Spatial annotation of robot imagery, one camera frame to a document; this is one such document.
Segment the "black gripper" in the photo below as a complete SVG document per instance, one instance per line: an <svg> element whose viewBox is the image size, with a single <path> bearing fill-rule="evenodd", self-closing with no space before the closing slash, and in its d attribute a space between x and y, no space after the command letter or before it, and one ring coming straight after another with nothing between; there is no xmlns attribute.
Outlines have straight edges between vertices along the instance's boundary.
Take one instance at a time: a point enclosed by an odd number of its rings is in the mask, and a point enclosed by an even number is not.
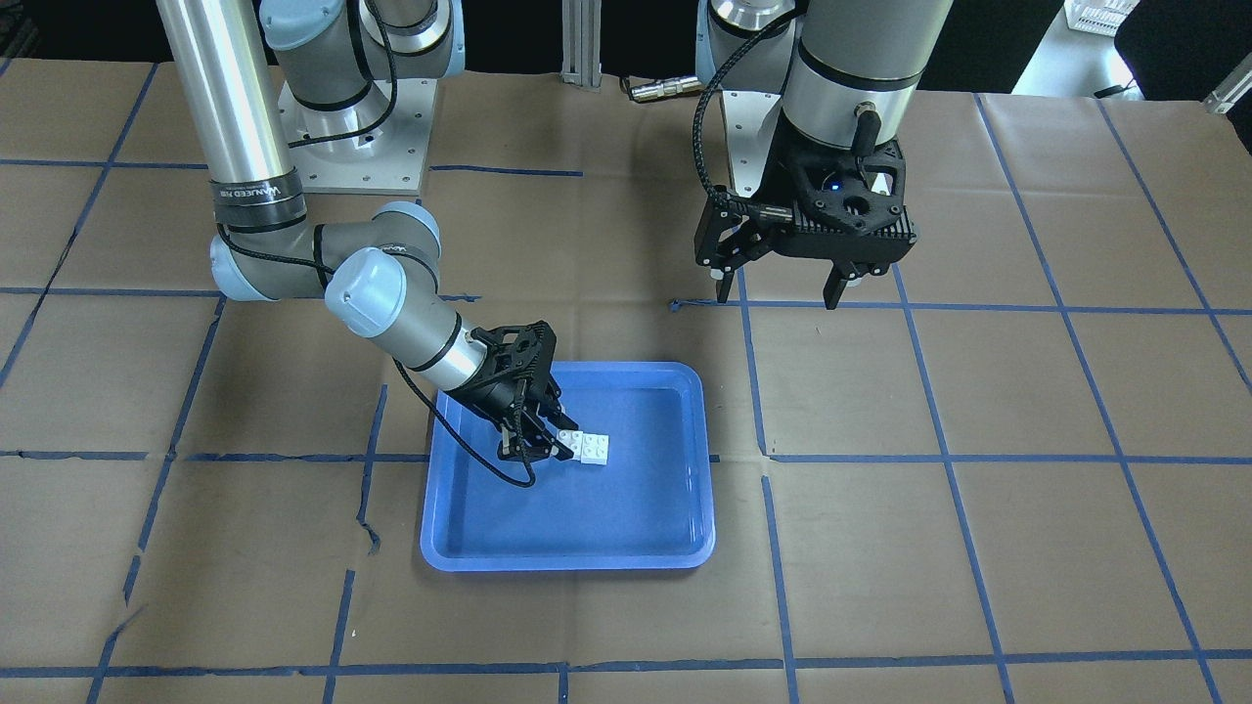
<svg viewBox="0 0 1252 704"><path fill-rule="evenodd" d="M558 334L546 321L526 326L475 327L470 339L486 347L482 365L453 398L500 427L497 458L536 462L568 461L576 451L558 440L561 431L576 431L576 422L560 405L552 362Z"/></svg>

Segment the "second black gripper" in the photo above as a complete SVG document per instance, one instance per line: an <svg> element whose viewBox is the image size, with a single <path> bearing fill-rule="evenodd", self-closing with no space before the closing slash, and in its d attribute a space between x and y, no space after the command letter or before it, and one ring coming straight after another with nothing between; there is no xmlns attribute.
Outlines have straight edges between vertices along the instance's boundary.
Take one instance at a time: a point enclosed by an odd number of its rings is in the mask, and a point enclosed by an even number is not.
<svg viewBox="0 0 1252 704"><path fill-rule="evenodd" d="M694 262L714 269L716 302L725 304L737 268L770 252L830 261L823 302L836 309L854 276L885 269L916 246L904 184L896 139L858 157L801 137L779 138L756 195L707 200Z"/></svg>

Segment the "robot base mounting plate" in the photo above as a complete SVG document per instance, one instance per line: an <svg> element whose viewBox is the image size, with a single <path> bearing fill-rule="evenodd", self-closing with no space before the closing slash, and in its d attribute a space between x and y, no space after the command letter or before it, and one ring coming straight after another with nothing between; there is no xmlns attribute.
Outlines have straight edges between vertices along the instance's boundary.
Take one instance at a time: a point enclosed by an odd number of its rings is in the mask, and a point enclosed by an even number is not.
<svg viewBox="0 0 1252 704"><path fill-rule="evenodd" d="M379 80L357 106L317 111L295 101L285 84L278 99L285 139L305 142L371 125L389 106L391 89L388 81ZM401 79L397 101L376 130L293 149L290 160L303 189L309 195L418 197L424 185L426 152L438 93L439 83L434 79Z"/></svg>

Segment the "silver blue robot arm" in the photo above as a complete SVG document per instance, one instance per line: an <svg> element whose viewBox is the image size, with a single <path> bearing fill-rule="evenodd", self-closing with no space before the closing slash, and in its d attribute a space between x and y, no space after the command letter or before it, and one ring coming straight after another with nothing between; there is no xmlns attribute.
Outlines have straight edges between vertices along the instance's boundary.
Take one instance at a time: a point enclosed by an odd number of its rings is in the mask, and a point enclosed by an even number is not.
<svg viewBox="0 0 1252 704"><path fill-rule="evenodd" d="M413 391L485 420L500 461L576 458L546 322L490 329L441 291L434 217L412 200L424 137L404 101L464 66L457 1L162 1L202 143L232 299L322 299Z"/></svg>

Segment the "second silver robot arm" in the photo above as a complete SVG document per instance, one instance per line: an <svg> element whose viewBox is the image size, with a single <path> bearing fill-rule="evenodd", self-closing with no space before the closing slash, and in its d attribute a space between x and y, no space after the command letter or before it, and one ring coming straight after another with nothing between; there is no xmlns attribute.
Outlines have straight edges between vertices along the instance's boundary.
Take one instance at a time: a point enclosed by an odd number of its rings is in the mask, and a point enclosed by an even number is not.
<svg viewBox="0 0 1252 704"><path fill-rule="evenodd" d="M694 262L719 302L766 254L828 261L828 309L863 277L886 276L916 246L896 138L931 58L948 1L702 1L694 172L706 200ZM762 127L756 185L707 173L705 116L715 95L777 96Z"/></svg>

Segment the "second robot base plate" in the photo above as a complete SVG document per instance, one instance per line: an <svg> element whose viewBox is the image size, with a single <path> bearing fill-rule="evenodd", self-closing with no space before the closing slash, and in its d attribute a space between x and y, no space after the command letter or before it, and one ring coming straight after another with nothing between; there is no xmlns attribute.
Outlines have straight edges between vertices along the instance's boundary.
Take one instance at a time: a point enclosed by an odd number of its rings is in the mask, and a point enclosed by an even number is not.
<svg viewBox="0 0 1252 704"><path fill-rule="evenodd" d="M777 129L780 95L764 91L722 91L726 160L735 195L756 195L771 140Z"/></svg>

